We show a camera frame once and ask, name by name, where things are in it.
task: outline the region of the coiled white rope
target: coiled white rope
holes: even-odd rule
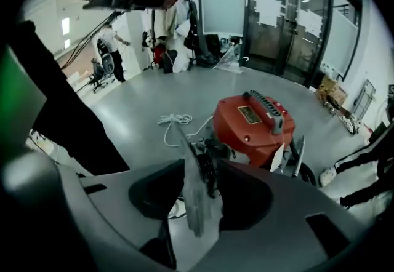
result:
[[[186,134],[187,138],[193,137],[197,134],[200,133],[200,131],[203,129],[204,126],[206,126],[206,124],[213,118],[213,116],[210,116],[205,122],[204,124],[198,129],[198,131],[196,133],[192,133],[192,134]],[[179,147],[179,145],[174,145],[174,144],[168,144],[167,143],[167,133],[168,130],[170,129],[171,125],[173,122],[179,123],[179,124],[189,124],[191,121],[193,120],[193,117],[190,116],[189,114],[174,114],[171,113],[169,116],[161,116],[160,119],[158,120],[158,124],[164,124],[164,123],[169,123],[166,133],[164,133],[164,142],[167,146],[169,147]]]

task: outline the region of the frosted glass panel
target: frosted glass panel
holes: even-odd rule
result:
[[[344,75],[352,58],[358,28],[338,10],[332,11],[332,22],[323,63]]]
[[[202,0],[204,34],[242,36],[245,0]]]

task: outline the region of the machine label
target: machine label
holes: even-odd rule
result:
[[[258,115],[253,111],[253,109],[250,106],[243,106],[243,107],[238,107],[240,112],[243,114],[245,119],[248,121],[249,124],[255,124],[261,122],[261,119],[259,118]]]

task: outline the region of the white cloth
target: white cloth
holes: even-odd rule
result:
[[[110,53],[118,50],[118,43],[115,40],[116,32],[111,28],[103,28],[98,32],[98,38],[107,46]]]

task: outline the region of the standing person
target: standing person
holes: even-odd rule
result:
[[[108,48],[109,53],[112,56],[113,64],[114,64],[114,75],[115,78],[119,82],[125,82],[123,76],[123,67],[122,67],[122,57],[118,50],[118,43],[116,40],[123,43],[125,46],[129,46],[130,43],[120,38],[116,32],[112,29],[109,23],[104,24],[103,28],[98,32],[98,38],[101,39],[105,46]]]
[[[35,33],[33,22],[17,24],[8,42],[31,80],[47,98],[33,129],[64,147],[93,175],[130,170],[103,124],[67,83],[54,56]]]

